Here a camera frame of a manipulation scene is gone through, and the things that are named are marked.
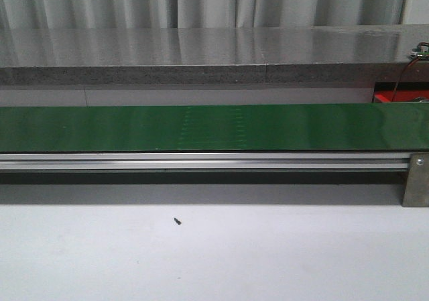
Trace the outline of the grey curtain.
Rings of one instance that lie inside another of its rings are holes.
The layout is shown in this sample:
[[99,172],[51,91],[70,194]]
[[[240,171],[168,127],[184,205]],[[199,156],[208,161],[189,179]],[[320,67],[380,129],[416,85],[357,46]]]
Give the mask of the grey curtain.
[[1,0],[1,27],[194,28],[417,24],[428,0]]

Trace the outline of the green conveyor belt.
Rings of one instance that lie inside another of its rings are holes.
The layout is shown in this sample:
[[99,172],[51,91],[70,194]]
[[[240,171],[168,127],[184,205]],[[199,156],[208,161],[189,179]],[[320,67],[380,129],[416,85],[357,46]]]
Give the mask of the green conveyor belt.
[[1,109],[2,152],[427,149],[426,103]]

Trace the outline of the steel conveyor end bracket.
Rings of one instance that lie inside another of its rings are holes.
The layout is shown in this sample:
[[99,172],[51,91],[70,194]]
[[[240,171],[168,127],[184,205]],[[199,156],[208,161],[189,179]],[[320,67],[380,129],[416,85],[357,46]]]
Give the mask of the steel conveyor end bracket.
[[428,207],[428,177],[428,154],[411,155],[403,207]]

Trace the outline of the grey stone counter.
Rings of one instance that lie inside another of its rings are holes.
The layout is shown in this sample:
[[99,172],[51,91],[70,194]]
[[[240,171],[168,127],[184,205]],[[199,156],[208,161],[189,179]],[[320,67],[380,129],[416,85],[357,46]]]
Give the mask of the grey stone counter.
[[1,84],[426,82],[406,68],[427,25],[12,29],[1,31]]

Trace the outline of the small green circuit board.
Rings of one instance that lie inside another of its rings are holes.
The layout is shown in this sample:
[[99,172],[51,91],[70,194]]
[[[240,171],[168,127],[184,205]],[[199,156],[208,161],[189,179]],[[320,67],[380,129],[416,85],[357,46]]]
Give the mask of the small green circuit board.
[[420,60],[428,60],[429,51],[428,45],[419,45],[416,48],[413,48],[410,52],[410,58],[419,58]]

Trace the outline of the aluminium conveyor frame rail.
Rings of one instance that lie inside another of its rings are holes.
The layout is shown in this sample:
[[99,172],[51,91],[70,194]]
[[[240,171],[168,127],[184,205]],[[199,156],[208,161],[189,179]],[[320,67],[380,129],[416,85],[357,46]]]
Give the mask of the aluminium conveyor frame rail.
[[408,152],[3,154],[3,171],[406,170]]

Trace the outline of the red plastic tray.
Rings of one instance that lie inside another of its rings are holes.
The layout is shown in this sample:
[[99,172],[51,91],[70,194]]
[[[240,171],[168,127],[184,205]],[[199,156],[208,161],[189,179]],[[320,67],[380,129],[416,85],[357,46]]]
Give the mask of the red plastic tray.
[[378,82],[373,92],[374,103],[424,102],[428,100],[427,82]]

